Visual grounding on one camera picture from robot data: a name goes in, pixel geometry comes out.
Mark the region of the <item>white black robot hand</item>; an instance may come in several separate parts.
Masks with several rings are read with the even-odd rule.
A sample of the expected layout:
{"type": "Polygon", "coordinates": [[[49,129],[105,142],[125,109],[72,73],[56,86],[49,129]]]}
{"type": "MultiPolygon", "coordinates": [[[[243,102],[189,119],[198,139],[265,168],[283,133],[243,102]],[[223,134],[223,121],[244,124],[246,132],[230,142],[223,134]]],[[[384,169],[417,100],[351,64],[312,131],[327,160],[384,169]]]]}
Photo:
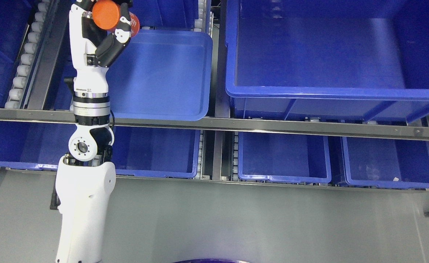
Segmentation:
{"type": "Polygon", "coordinates": [[[73,67],[77,75],[73,92],[78,97],[101,98],[108,95],[106,74],[109,67],[130,43],[128,7],[122,5],[119,24],[122,35],[100,29],[92,18],[92,8],[97,0],[76,0],[69,11],[69,37],[73,67]]]}

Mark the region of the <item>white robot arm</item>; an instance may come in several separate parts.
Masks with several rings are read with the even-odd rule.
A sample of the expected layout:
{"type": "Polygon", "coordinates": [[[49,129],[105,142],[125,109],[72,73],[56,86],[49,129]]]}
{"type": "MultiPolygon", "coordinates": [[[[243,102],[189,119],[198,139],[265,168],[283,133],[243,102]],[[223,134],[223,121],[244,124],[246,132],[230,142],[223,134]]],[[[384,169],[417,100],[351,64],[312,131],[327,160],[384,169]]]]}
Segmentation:
{"type": "Polygon", "coordinates": [[[59,160],[55,182],[62,216],[55,262],[99,263],[116,180],[108,94],[74,92],[73,113],[76,130],[59,160]]]}

